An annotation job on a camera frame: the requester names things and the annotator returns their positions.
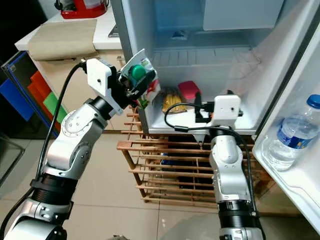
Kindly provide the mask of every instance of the water bottle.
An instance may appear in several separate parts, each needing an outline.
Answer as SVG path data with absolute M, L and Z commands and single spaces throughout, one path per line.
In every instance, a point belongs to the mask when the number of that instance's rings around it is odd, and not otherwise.
M 319 131 L 320 95 L 313 94 L 307 99 L 303 114 L 285 118 L 276 135 L 266 138 L 262 155 L 276 170 L 285 171 L 308 150 L 306 147 Z

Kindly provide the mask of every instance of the countertop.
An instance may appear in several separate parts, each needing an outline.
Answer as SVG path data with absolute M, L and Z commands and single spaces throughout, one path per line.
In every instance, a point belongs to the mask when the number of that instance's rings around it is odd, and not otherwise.
M 60 13 L 56 14 L 50 18 L 46 23 L 60 23 L 60 22 L 71 22 L 71 21 L 83 21 L 87 18 L 81 19 L 64 19 Z M 93 35 L 93 45 L 96 50 L 119 50 L 122 49 L 120 38 L 119 37 L 108 37 L 112 28 L 116 25 L 114 13 L 111 7 L 108 7 L 108 10 L 105 14 L 96 17 L 96 27 Z M 17 41 L 14 45 L 20 51 L 28 51 L 28 42 L 36 34 L 38 29 L 30 32 L 28 35 L 24 36 L 22 39 Z

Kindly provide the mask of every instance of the pink box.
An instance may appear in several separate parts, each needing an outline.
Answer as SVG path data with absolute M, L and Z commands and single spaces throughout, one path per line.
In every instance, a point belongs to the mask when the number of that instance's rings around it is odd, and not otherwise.
M 178 84 L 178 88 L 182 97 L 187 103 L 194 103 L 196 99 L 196 93 L 200 92 L 200 89 L 193 81 L 184 81 Z

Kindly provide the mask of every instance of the blue board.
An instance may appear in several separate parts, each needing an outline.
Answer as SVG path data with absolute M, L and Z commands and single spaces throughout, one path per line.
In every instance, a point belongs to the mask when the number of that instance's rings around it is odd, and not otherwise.
M 14 107 L 14 109 L 17 110 L 24 120 L 28 121 L 34 114 L 34 110 L 30 107 L 10 79 L 5 80 L 5 82 L 0 86 L 0 93 Z

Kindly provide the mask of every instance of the towel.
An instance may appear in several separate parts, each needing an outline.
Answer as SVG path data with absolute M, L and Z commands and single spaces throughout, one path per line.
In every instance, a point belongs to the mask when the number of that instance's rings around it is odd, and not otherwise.
M 43 24 L 28 43 L 29 54 L 35 61 L 96 54 L 93 45 L 96 24 L 96 19 Z

